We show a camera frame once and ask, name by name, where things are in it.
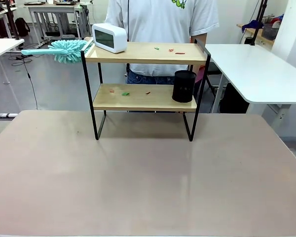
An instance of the digital clock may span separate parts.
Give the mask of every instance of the digital clock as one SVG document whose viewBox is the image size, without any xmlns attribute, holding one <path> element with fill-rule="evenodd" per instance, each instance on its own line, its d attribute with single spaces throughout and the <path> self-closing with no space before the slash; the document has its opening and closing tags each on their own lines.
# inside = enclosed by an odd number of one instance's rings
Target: digital clock
<svg viewBox="0 0 296 237">
<path fill-rule="evenodd" d="M 106 23 L 92 26 L 93 40 L 97 47 L 112 53 L 120 53 L 127 48 L 127 33 L 125 29 Z"/>
</svg>

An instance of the two-tier shelf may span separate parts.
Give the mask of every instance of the two-tier shelf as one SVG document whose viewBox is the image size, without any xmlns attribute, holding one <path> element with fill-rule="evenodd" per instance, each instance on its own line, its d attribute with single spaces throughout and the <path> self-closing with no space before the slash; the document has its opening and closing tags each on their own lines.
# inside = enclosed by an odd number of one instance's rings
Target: two-tier shelf
<svg viewBox="0 0 296 237">
<path fill-rule="evenodd" d="M 176 52 L 184 52 L 185 54 L 175 54 Z M 198 40 L 195 43 L 129 42 L 125 52 L 114 54 L 96 47 L 90 40 L 81 50 L 81 59 L 96 140 L 100 138 L 107 111 L 167 111 L 183 114 L 188 138 L 193 141 L 204 92 L 205 77 L 211 60 L 211 55 L 202 42 Z M 98 63 L 100 88 L 95 99 L 91 94 L 87 62 Z M 190 70 L 193 69 L 193 65 L 205 65 L 204 78 L 198 92 L 198 102 L 196 103 L 194 98 L 189 103 L 174 101 L 172 99 L 172 85 L 105 84 L 103 83 L 101 63 L 180 64 L 190 65 Z M 129 92 L 129 95 L 123 96 L 124 92 Z M 99 131 L 95 121 L 95 110 L 104 111 Z M 192 131 L 190 131 L 185 115 L 189 112 L 195 113 Z"/>
</svg>

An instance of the lower shelf board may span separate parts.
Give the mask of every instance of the lower shelf board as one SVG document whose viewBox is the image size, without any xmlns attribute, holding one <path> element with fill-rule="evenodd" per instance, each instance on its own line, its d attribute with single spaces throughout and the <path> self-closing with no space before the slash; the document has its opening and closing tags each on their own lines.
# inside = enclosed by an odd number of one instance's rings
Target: lower shelf board
<svg viewBox="0 0 296 237">
<path fill-rule="evenodd" d="M 101 84 L 93 108 L 113 111 L 196 111 L 194 98 L 189 103 L 179 103 L 172 99 L 172 92 L 172 85 Z"/>
</svg>

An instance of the white t-shirt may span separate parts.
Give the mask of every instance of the white t-shirt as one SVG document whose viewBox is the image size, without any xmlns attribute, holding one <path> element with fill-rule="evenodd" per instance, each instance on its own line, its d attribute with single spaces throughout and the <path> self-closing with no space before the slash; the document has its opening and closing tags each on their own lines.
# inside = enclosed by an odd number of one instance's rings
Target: white t-shirt
<svg viewBox="0 0 296 237">
<path fill-rule="evenodd" d="M 128 32 L 128 0 L 110 0 L 106 23 Z M 219 26 L 216 0 L 129 0 L 129 41 L 190 43 Z M 132 64 L 144 76 L 174 76 L 187 65 Z"/>
</svg>

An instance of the wooden shelf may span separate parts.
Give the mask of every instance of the wooden shelf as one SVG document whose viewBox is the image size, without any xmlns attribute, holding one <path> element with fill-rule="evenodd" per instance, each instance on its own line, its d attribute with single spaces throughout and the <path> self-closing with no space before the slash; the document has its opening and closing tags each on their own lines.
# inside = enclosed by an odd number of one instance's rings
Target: wooden shelf
<svg viewBox="0 0 296 237">
<path fill-rule="evenodd" d="M 129 92 L 129 95 L 123 96 L 124 92 Z M 189 103 L 179 103 L 172 99 L 172 92 L 172 85 L 101 84 L 93 108 L 116 111 L 195 112 L 194 98 Z"/>
<path fill-rule="evenodd" d="M 237 27 L 239 27 L 239 28 L 242 28 L 243 26 L 244 26 L 243 24 L 237 24 Z M 251 34 L 254 34 L 256 32 L 256 30 L 255 29 L 252 29 L 252 28 L 246 28 L 246 31 L 248 31 Z M 275 40 L 268 40 L 268 39 L 264 38 L 262 36 L 262 31 L 263 31 L 263 29 L 259 29 L 257 38 L 260 39 L 260 40 L 262 40 L 265 43 L 268 43 L 270 45 L 274 45 Z"/>
<path fill-rule="evenodd" d="M 176 52 L 184 52 L 185 54 L 175 54 Z M 85 59 L 87 62 L 97 63 L 204 65 L 207 57 L 194 43 L 129 42 L 127 50 L 117 54 L 93 45 Z"/>
</svg>

